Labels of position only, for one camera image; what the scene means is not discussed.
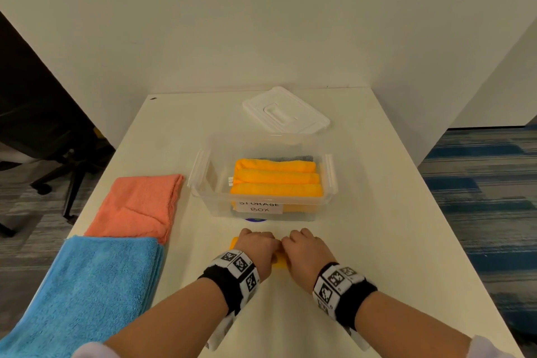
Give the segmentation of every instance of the black baseboard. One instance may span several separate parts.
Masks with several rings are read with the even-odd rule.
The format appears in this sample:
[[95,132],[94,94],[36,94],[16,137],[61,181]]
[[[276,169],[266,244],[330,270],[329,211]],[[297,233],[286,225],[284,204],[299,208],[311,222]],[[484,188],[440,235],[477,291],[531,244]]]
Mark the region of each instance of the black baseboard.
[[525,128],[522,126],[480,126],[479,128],[448,128],[447,130],[478,130],[478,129],[520,129]]

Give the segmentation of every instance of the white table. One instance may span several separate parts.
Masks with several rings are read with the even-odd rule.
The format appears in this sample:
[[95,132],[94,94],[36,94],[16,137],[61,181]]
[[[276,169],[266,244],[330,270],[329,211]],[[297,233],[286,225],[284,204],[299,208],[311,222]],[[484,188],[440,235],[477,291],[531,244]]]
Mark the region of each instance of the white table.
[[[70,235],[83,234],[121,176],[182,173],[215,132],[259,130],[242,101],[259,92],[149,96]],[[522,356],[446,219],[368,88],[298,90],[329,117],[319,138],[333,148],[339,194],[315,222],[249,223],[212,217],[186,185],[177,205],[154,304],[195,280],[241,228],[277,238],[307,226],[340,262],[387,294],[473,336]],[[215,353],[226,357],[376,356],[353,344],[291,280],[275,270],[241,312]]]

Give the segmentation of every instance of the forearm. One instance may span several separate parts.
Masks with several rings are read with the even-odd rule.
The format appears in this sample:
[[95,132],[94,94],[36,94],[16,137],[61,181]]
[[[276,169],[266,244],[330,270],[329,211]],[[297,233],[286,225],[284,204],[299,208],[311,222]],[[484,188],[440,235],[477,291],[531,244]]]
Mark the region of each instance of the forearm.
[[227,312],[216,283],[198,279],[158,303],[104,344],[121,358],[197,357]]
[[359,334],[382,358],[465,358],[470,338],[379,291],[360,306]]

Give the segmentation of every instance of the chair leg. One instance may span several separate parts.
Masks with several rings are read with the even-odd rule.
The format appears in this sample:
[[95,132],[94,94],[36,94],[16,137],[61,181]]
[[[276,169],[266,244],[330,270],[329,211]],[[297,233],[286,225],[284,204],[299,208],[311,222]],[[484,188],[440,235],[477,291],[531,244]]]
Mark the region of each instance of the chair leg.
[[65,174],[68,174],[74,167],[73,163],[67,163],[55,168],[50,173],[45,174],[43,177],[35,180],[30,186],[37,190],[39,194],[48,194],[52,191],[50,185],[46,184],[55,178],[62,177]]
[[74,225],[77,219],[76,215],[71,215],[71,207],[75,202],[76,194],[82,184],[82,180],[84,180],[85,174],[86,166],[84,163],[78,164],[71,174],[71,181],[69,183],[69,188],[67,189],[67,197],[65,198],[65,204],[63,206],[63,217],[67,219],[71,225]]
[[15,231],[13,231],[11,228],[8,228],[7,226],[2,225],[2,224],[0,224],[0,233],[2,233],[2,235],[5,235],[9,238],[12,238],[15,236]]

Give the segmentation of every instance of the storage box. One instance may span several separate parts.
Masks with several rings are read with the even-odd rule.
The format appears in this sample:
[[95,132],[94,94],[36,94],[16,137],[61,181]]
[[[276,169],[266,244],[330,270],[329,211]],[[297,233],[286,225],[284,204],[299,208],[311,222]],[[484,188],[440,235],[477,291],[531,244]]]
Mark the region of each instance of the storage box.
[[[235,162],[312,156],[321,178],[322,197],[281,197],[231,194]],[[312,221],[337,193],[332,155],[315,135],[286,133],[223,133],[198,152],[187,184],[215,217]]]

